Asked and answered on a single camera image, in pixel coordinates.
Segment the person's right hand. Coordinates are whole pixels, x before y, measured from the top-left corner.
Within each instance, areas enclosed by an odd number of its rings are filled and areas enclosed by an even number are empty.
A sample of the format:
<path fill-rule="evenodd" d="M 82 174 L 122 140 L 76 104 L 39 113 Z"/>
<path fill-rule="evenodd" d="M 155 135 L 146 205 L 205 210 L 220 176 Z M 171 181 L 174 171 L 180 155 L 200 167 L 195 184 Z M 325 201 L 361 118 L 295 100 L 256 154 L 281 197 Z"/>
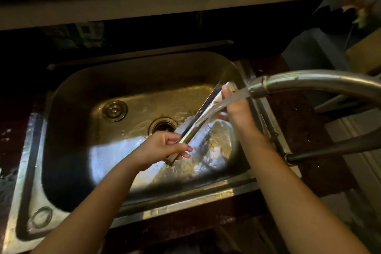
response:
<path fill-rule="evenodd" d="M 264 136 L 255 125 L 247 98 L 228 105 L 217 117 L 229 121 L 233 125 L 240 142 L 264 139 Z"/>

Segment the person's left hand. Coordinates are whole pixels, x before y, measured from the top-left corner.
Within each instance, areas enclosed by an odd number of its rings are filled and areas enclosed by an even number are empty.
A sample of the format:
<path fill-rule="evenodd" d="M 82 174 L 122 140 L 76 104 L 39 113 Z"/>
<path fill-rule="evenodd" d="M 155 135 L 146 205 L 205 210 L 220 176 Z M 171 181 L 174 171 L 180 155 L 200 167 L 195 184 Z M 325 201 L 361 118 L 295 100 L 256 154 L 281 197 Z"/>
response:
<path fill-rule="evenodd" d="M 178 142 L 180 134 L 157 131 L 149 136 L 131 154 L 131 159 L 136 169 L 147 170 L 151 165 L 167 159 L 171 155 L 180 154 L 184 158 L 190 158 L 193 148 L 186 143 Z"/>

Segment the metal kitchen tongs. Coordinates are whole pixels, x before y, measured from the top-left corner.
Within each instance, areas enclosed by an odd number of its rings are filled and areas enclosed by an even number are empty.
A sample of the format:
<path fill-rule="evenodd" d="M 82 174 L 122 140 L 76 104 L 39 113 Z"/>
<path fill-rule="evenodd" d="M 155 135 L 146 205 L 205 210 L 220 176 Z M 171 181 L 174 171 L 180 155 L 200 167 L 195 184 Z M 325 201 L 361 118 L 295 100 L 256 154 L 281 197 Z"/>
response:
<path fill-rule="evenodd" d="M 237 85 L 233 81 L 228 81 L 226 83 L 226 86 L 232 91 L 236 92 L 237 91 Z M 183 131 L 181 134 L 180 138 L 175 142 L 175 144 L 178 143 L 184 143 L 188 144 L 192 138 L 197 134 L 197 132 L 201 129 L 203 124 L 206 122 L 204 120 L 203 122 L 198 122 L 200 118 L 206 115 L 206 113 L 216 104 L 221 103 L 223 100 L 223 94 L 222 94 L 222 83 L 218 83 L 216 87 L 213 89 L 212 93 L 208 96 L 207 100 L 204 102 L 202 107 L 199 109 L 199 111 L 196 113 L 196 115 L 193 117 L 193 119 L 190 121 L 186 129 Z M 220 118 L 222 120 L 227 120 L 227 112 L 226 109 L 221 110 L 218 113 L 215 113 L 212 117 L 214 118 Z M 182 155 L 184 152 L 180 153 L 175 153 L 167 157 L 164 162 L 168 166 L 173 166 L 174 162 L 176 160 L 179 160 L 179 157 L 183 158 L 184 156 Z"/>

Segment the person's right forearm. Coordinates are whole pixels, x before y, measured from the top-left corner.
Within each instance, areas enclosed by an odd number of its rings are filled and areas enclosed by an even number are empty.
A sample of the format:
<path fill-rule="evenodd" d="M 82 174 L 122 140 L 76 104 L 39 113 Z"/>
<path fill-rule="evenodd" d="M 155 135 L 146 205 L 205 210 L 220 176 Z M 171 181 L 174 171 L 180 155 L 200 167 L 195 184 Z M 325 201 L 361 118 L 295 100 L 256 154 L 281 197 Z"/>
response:
<path fill-rule="evenodd" d="M 237 136 L 291 254 L 370 254 L 256 128 Z"/>

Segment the person's left forearm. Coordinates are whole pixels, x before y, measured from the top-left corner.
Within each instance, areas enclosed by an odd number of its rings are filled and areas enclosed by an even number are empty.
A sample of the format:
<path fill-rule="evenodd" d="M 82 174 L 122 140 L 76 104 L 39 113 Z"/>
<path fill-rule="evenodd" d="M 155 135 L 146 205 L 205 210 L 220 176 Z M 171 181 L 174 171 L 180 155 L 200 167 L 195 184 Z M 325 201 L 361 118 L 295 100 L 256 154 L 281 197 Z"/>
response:
<path fill-rule="evenodd" d="M 130 154 L 30 254 L 96 254 L 137 174 L 143 157 Z"/>

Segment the round sink drain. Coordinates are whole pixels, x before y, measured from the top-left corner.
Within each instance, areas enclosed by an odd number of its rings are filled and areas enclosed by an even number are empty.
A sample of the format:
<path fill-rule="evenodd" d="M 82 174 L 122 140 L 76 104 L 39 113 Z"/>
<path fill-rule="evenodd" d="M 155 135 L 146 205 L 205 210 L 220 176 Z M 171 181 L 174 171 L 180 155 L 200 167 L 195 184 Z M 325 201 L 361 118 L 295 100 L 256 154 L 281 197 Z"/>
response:
<path fill-rule="evenodd" d="M 152 135 L 157 131 L 175 132 L 178 123 L 169 117 L 160 117 L 154 120 L 148 129 L 148 135 Z"/>

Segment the round metal sink stopper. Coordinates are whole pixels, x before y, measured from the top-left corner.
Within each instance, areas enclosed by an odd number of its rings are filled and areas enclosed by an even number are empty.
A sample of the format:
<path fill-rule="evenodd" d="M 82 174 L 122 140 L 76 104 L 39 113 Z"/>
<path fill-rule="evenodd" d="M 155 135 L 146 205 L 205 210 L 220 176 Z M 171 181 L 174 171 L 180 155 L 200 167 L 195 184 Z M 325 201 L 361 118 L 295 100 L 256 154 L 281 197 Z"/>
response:
<path fill-rule="evenodd" d="M 128 113 L 128 106 L 121 100 L 108 101 L 102 107 L 102 117 L 108 122 L 121 121 Z"/>

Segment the stainless steel sink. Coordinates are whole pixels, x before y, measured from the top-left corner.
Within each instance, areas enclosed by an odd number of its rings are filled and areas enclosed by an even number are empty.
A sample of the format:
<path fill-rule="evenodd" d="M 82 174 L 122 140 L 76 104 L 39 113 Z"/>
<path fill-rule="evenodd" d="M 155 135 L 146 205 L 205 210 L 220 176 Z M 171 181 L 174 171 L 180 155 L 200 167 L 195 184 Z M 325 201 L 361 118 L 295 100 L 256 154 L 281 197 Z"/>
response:
<path fill-rule="evenodd" d="M 169 117 L 182 133 L 219 83 L 242 88 L 255 74 L 248 60 L 212 52 L 121 57 L 69 76 L 36 101 L 29 118 L 9 211 L 2 254 L 36 247 L 104 176 L 146 140 L 151 123 Z M 102 117 L 112 100 L 128 106 L 117 122 Z M 227 201 L 251 196 L 258 186 L 231 125 L 209 119 L 192 138 L 192 158 L 160 161 L 139 173 L 111 224 L 112 234 L 149 238 L 152 222 L 191 232 L 212 220 L 233 220 Z M 29 225 L 41 207 L 53 209 L 42 229 Z"/>

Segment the curved metal faucet spout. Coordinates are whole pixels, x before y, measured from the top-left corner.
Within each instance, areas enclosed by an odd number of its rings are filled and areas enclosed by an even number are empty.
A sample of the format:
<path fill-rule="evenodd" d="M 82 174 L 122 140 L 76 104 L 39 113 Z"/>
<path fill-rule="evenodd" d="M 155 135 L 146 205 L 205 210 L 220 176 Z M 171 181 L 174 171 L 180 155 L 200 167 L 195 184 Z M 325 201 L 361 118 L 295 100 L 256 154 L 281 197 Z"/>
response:
<path fill-rule="evenodd" d="M 381 81 L 359 73 L 313 69 L 264 75 L 248 81 L 252 98 L 294 90 L 316 90 L 354 97 L 381 108 Z"/>

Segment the brown cardboard box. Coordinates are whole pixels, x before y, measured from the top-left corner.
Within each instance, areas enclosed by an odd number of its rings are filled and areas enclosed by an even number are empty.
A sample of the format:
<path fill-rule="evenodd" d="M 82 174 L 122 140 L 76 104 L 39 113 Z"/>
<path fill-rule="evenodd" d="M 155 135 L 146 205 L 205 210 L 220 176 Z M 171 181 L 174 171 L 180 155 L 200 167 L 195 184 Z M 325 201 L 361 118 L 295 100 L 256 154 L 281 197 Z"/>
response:
<path fill-rule="evenodd" d="M 346 51 L 349 71 L 377 76 L 381 74 L 381 27 Z"/>

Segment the round metal hole cover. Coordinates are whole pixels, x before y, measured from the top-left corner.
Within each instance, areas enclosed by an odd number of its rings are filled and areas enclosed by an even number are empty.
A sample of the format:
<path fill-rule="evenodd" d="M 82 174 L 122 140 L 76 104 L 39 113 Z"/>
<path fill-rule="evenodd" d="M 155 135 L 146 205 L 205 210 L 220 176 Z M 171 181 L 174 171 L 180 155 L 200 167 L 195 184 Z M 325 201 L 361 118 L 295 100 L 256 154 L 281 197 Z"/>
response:
<path fill-rule="evenodd" d="M 36 210 L 36 212 L 29 219 L 29 225 L 34 229 L 45 228 L 51 221 L 53 217 L 53 209 L 44 206 Z"/>

